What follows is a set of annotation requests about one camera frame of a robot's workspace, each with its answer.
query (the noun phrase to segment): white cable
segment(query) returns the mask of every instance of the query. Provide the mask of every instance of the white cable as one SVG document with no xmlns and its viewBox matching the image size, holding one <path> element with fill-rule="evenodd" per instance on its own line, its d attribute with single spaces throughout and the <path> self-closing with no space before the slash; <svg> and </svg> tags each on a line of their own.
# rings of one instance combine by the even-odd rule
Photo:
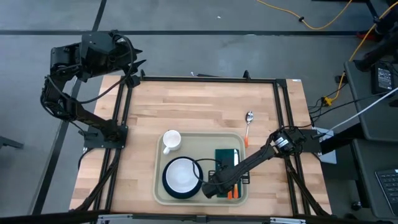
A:
<svg viewBox="0 0 398 224">
<path fill-rule="evenodd" d="M 369 108 L 371 108 L 372 106 L 374 106 L 376 103 L 382 101 L 382 100 L 385 99 L 387 96 L 393 94 L 393 93 L 394 93 L 395 91 L 397 91 L 397 90 L 398 90 L 398 88 L 395 88 L 395 89 L 391 90 L 389 93 L 387 93 L 386 95 L 384 95 L 382 98 L 376 100 L 374 103 L 372 103 L 371 105 L 369 105 L 369 106 L 366 107 L 365 109 L 361 110 L 361 111 L 358 112 L 356 115 L 354 115 L 354 116 L 348 118 L 347 120 L 341 122 L 340 124 L 337 124 L 336 126 L 332 127 L 329 131 L 327 131 L 327 132 L 325 133 L 325 135 L 328 134 L 330 131 L 334 130 L 335 128 L 337 128 L 338 126 L 341 126 L 341 125 L 347 123 L 348 121 L 351 121 L 352 119 L 354 119 L 355 117 L 359 116 L 361 113 L 367 111 Z"/>
</svg>

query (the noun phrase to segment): keyboard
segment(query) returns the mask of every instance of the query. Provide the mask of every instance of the keyboard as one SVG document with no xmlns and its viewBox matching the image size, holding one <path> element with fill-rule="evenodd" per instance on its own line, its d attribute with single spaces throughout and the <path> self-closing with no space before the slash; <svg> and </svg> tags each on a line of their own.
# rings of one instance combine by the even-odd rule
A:
<svg viewBox="0 0 398 224">
<path fill-rule="evenodd" d="M 398 216 L 398 169 L 376 171 L 384 196 L 395 216 Z"/>
</svg>

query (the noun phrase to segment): white mug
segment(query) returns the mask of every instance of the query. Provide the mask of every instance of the white mug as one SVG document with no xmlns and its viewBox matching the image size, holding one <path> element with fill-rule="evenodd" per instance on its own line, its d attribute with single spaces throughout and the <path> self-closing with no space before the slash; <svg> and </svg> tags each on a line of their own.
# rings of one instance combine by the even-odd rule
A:
<svg viewBox="0 0 398 224">
<path fill-rule="evenodd" d="M 170 130 L 164 133 L 163 143 L 166 148 L 163 153 L 167 155 L 170 151 L 175 151 L 181 147 L 181 134 L 178 131 Z"/>
</svg>

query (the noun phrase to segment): yellow cable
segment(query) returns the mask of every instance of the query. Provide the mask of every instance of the yellow cable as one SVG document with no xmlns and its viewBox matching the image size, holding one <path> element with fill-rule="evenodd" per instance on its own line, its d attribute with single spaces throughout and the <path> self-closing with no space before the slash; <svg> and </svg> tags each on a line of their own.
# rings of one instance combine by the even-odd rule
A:
<svg viewBox="0 0 398 224">
<path fill-rule="evenodd" d="M 395 2 L 393 5 L 391 5 L 387 10 L 385 10 L 381 16 L 379 17 L 379 19 L 382 19 L 394 6 L 396 6 L 398 4 L 398 2 Z M 359 48 L 361 48 L 361 46 L 363 45 L 363 43 L 365 42 L 366 38 L 368 37 L 368 35 L 372 32 L 372 30 L 376 27 L 376 24 L 373 24 L 373 26 L 368 30 L 368 32 L 366 33 L 366 35 L 363 37 L 361 43 L 359 43 L 359 45 L 357 46 L 357 48 L 355 49 L 354 53 L 351 55 L 351 57 L 349 58 L 349 62 L 352 62 L 356 53 L 358 52 Z M 345 72 L 343 72 L 343 74 L 341 75 L 341 79 L 340 79 L 340 84 L 338 85 L 338 90 L 336 93 L 336 96 L 331 99 L 331 101 L 333 102 L 335 99 L 337 99 L 338 94 L 340 92 L 340 88 L 341 88 L 341 84 L 343 83 L 343 78 L 345 76 Z"/>
<path fill-rule="evenodd" d="M 302 20 L 302 22 L 303 22 L 308 28 L 313 29 L 313 30 L 324 29 L 324 28 L 330 26 L 332 23 L 334 23 L 334 21 L 335 21 L 337 18 L 339 18 L 340 15 L 342 15 L 342 13 L 347 9 L 347 7 L 351 4 L 352 1 L 353 1 L 353 0 L 349 0 L 349 2 L 348 2 L 348 3 L 346 4 L 346 6 L 339 12 L 339 14 L 337 14 L 337 16 L 336 16 L 334 19 L 332 19 L 330 22 L 328 22 L 328 24 L 324 25 L 323 27 L 312 27 L 312 26 L 310 26 L 309 24 L 307 24 L 307 22 L 305 22 L 304 20 Z M 257 0 L 257 2 L 262 3 L 262 4 L 265 4 L 266 6 L 271 7 L 271 8 L 273 8 L 273 9 L 278 9 L 278 10 L 281 10 L 281 11 L 284 11 L 284 12 L 288 12 L 288 13 L 290 13 L 291 15 L 293 15 L 293 16 L 299 18 L 299 19 L 301 18 L 301 16 L 297 15 L 297 14 L 294 13 L 293 11 L 290 11 L 290 10 L 287 10 L 287 9 L 282 9 L 282 8 L 279 8 L 279 7 L 276 7 L 276 6 L 272 6 L 272 5 L 268 4 L 268 3 L 265 3 L 265 2 L 260 1 L 260 0 Z"/>
</svg>

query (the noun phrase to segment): white plate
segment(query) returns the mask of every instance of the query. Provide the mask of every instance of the white plate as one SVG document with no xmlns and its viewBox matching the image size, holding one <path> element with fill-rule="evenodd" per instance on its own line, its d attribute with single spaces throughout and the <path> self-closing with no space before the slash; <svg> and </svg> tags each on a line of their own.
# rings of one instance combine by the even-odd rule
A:
<svg viewBox="0 0 398 224">
<path fill-rule="evenodd" d="M 166 171 L 166 181 L 169 187 L 178 193 L 187 193 L 197 184 L 198 179 L 193 175 L 192 161 L 189 159 L 177 159 L 173 161 Z M 199 169 L 195 166 L 195 173 L 199 176 Z"/>
</svg>

